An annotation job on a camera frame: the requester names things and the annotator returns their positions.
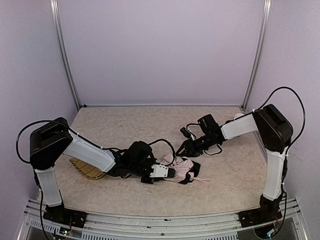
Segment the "pink and black folding umbrella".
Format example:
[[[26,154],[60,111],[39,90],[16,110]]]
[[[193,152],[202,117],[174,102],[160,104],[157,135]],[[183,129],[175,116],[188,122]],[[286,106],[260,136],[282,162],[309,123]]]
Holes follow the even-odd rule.
[[[192,183],[193,181],[198,181],[201,183],[210,182],[208,178],[199,177],[201,164],[187,157],[177,156],[173,163],[168,167],[175,169],[175,176],[173,178],[166,177],[164,178],[165,181],[170,181],[182,185]]]

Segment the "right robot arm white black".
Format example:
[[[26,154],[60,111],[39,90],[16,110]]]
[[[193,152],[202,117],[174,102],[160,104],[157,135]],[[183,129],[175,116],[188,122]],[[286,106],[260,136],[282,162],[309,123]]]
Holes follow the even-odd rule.
[[[283,183],[287,175],[287,153],[292,143],[293,127],[273,105],[240,114],[223,125],[218,125],[211,114],[198,119],[197,126],[203,136],[193,138],[187,127],[180,132],[187,138],[175,153],[179,157],[195,158],[212,146],[220,147],[223,142],[242,135],[257,132],[267,153],[267,176],[260,197],[260,211],[275,212],[284,195]]]

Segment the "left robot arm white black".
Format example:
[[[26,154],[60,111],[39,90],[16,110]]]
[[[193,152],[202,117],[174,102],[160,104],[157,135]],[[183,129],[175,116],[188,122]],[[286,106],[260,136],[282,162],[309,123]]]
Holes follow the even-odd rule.
[[[71,130],[63,117],[34,130],[29,137],[29,150],[29,160],[48,207],[63,202],[55,175],[56,161],[62,155],[83,161],[112,177],[157,176],[156,159],[147,143],[136,141],[125,150],[99,147]]]

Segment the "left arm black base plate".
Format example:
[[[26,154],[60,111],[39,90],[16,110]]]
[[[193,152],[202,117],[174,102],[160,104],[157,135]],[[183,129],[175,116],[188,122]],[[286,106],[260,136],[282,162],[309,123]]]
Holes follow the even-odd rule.
[[[54,207],[46,206],[43,218],[69,227],[83,228],[87,219],[87,213],[65,208],[64,205],[61,204]]]

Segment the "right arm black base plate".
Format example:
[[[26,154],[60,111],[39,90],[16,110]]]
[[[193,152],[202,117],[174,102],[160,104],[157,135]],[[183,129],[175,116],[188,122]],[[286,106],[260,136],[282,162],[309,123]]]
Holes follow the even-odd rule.
[[[249,210],[240,211],[238,213],[239,221],[242,228],[260,225],[275,221],[282,218],[282,213],[279,207],[273,210],[268,210],[265,207],[259,207]]]

